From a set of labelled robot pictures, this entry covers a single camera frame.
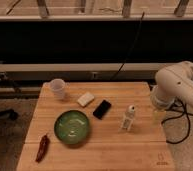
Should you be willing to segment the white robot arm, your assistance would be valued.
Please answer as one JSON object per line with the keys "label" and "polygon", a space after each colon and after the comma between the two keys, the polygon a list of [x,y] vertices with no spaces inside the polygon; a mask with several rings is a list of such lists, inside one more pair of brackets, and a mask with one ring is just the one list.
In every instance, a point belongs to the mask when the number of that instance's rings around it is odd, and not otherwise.
{"label": "white robot arm", "polygon": [[165,110],[179,99],[193,108],[193,63],[182,61],[166,66],[155,74],[156,85],[150,93],[154,123],[165,116]]}

